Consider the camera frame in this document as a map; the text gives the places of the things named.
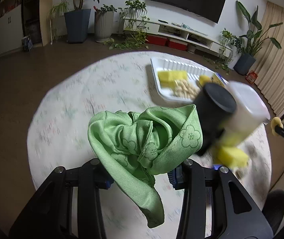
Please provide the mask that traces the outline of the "black cylindrical appliance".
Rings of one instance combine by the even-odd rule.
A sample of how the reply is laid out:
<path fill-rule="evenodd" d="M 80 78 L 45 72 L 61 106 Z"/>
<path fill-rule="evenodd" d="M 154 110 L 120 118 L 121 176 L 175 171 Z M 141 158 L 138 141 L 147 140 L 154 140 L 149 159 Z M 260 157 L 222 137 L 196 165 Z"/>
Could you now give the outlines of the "black cylindrical appliance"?
<path fill-rule="evenodd" d="M 224 125 L 237 109 L 234 97 L 226 88 L 207 83 L 194 100 L 203 134 L 203 144 L 197 151 L 202 156 L 222 136 Z"/>

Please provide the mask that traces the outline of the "tan gourd-shaped sponge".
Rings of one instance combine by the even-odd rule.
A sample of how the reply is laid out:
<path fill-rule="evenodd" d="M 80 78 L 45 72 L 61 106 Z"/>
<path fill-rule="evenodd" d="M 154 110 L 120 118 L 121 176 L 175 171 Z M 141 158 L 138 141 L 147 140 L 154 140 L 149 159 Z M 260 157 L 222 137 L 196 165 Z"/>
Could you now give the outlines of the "tan gourd-shaped sponge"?
<path fill-rule="evenodd" d="M 207 76 L 207 75 L 200 75 L 199 76 L 199 85 L 201 87 L 204 87 L 205 84 L 211 83 L 211 82 L 212 82 L 212 79 L 209 76 Z"/>

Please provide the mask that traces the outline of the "red storage box left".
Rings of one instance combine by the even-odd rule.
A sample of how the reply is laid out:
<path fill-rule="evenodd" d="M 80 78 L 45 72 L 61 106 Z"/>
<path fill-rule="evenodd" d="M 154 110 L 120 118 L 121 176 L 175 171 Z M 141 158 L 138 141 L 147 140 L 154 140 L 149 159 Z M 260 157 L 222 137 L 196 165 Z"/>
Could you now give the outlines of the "red storage box left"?
<path fill-rule="evenodd" d="M 158 35 L 147 35 L 146 43 L 165 46 L 167 43 L 167 38 Z"/>

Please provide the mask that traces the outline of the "small yellow square sponge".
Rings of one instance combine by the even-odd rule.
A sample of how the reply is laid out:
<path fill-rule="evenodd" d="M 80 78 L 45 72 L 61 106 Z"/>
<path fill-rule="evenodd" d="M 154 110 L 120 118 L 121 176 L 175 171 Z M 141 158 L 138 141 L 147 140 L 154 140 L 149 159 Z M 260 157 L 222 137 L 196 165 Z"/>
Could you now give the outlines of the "small yellow square sponge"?
<path fill-rule="evenodd" d="M 177 80 L 187 80 L 186 71 L 159 71 L 158 79 L 161 87 L 173 88 Z"/>

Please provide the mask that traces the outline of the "beige curtain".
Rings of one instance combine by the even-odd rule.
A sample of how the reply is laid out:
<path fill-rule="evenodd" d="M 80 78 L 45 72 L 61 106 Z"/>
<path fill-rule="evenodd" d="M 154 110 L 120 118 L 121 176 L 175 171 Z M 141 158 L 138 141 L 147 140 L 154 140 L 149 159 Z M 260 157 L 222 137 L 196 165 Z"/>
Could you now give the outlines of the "beige curtain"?
<path fill-rule="evenodd" d="M 281 117 L 284 115 L 284 8 L 268 2 L 262 26 L 266 29 L 279 22 L 282 25 L 269 29 L 266 35 L 276 38 L 282 48 L 276 48 L 269 40 L 264 41 L 252 70 L 258 75 L 255 81 L 257 88 L 274 113 Z"/>

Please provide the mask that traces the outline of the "red storage box right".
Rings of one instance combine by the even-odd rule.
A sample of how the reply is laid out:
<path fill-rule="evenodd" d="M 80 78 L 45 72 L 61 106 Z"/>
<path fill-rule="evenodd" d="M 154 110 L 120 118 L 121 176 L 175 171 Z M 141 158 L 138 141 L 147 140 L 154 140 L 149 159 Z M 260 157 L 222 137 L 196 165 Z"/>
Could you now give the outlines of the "red storage box right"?
<path fill-rule="evenodd" d="M 173 48 L 173 49 L 177 49 L 177 50 L 181 50 L 181 51 L 186 51 L 187 50 L 187 43 L 182 41 L 182 40 L 169 38 L 168 39 L 168 47 Z"/>

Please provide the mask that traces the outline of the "round tan sponge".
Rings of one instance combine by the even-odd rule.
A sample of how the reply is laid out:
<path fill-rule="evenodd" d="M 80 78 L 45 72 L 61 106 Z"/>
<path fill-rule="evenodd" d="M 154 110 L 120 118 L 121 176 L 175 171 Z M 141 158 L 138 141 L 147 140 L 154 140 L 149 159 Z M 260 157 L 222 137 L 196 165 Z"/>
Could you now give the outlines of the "round tan sponge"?
<path fill-rule="evenodd" d="M 284 128 L 283 123 L 282 123 L 282 121 L 281 121 L 281 119 L 279 117 L 274 117 L 271 120 L 271 131 L 272 131 L 272 134 L 274 136 L 279 136 L 279 134 L 276 132 L 276 127 L 280 127 L 281 129 Z"/>

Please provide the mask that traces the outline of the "large yellow rectangular sponge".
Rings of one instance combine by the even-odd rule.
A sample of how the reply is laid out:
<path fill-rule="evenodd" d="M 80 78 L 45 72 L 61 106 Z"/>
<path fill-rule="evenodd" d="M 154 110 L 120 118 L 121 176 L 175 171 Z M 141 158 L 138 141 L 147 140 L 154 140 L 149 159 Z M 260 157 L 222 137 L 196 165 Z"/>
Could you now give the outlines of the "large yellow rectangular sponge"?
<path fill-rule="evenodd" d="M 215 144 L 212 147 L 213 163 L 226 166 L 229 169 L 244 168 L 250 157 L 237 147 Z"/>

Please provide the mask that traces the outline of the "white knitted scrubber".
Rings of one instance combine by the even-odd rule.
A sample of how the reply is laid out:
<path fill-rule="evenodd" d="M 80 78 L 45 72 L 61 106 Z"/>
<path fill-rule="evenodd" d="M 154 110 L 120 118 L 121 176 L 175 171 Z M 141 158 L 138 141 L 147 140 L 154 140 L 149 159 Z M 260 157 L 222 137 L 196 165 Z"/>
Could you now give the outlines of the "white knitted scrubber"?
<path fill-rule="evenodd" d="M 248 174 L 249 168 L 246 167 L 236 167 L 234 170 L 234 174 L 238 180 L 242 180 Z"/>

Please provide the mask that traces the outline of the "white plastic tray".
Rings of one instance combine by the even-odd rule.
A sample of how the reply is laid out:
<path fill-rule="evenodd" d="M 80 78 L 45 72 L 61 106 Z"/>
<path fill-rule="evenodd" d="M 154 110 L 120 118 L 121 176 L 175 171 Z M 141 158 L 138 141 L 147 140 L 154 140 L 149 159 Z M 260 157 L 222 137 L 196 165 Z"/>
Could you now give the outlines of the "white plastic tray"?
<path fill-rule="evenodd" d="M 150 59 L 158 94 L 166 101 L 192 103 L 206 82 L 226 86 L 219 74 L 197 63 L 186 64 L 170 59 Z"/>

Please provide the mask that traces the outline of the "small plant on console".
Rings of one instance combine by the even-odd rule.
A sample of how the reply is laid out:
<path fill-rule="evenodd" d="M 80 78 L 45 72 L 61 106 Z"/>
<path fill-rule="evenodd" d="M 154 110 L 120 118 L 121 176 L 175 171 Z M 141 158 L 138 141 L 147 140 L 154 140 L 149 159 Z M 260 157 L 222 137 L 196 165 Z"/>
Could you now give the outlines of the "small plant on console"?
<path fill-rule="evenodd" d="M 220 43 L 222 48 L 219 49 L 218 57 L 204 57 L 204 60 L 213 65 L 216 69 L 224 70 L 228 75 L 230 71 L 233 71 L 235 64 L 241 57 L 242 38 L 224 29 L 221 32 Z"/>

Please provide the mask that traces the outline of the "blue yellow tissue pack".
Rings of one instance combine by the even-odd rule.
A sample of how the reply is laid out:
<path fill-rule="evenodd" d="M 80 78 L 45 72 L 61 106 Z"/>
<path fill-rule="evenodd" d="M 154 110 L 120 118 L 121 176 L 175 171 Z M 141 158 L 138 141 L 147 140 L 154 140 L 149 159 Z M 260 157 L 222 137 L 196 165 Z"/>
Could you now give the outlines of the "blue yellow tissue pack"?
<path fill-rule="evenodd" d="M 222 87 L 225 87 L 228 84 L 228 81 L 226 81 L 220 74 L 214 73 L 211 77 L 211 81 L 215 84 L 218 84 Z"/>

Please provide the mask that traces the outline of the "small blue Vinda tissue pack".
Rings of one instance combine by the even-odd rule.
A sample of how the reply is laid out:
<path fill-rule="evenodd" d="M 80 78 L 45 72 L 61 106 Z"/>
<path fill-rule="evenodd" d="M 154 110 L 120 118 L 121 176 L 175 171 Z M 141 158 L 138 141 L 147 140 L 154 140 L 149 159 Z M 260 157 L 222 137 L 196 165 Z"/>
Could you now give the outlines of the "small blue Vinda tissue pack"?
<path fill-rule="evenodd" d="M 223 165 L 221 165 L 221 164 L 213 164 L 212 169 L 218 170 L 218 168 L 221 167 L 221 166 L 223 166 Z"/>

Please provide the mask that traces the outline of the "green satin cloth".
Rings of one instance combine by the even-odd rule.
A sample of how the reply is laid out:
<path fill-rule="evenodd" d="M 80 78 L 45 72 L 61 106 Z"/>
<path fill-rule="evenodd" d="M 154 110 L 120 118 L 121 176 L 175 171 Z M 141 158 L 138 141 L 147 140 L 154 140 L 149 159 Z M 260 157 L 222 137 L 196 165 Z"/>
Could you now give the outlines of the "green satin cloth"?
<path fill-rule="evenodd" d="M 148 227 L 163 224 L 155 176 L 172 171 L 201 149 L 203 134 L 196 106 L 100 112 L 89 121 L 87 134 L 94 153 L 145 215 Z"/>

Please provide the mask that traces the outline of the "cream chenille noodle pad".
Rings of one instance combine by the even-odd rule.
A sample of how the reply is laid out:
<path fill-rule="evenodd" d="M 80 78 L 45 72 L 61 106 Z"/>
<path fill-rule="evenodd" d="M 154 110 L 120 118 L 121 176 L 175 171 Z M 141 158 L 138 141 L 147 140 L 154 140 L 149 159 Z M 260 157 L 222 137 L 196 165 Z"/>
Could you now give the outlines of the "cream chenille noodle pad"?
<path fill-rule="evenodd" d="M 180 79 L 174 81 L 173 95 L 176 97 L 194 100 L 199 92 L 200 88 L 187 80 Z"/>

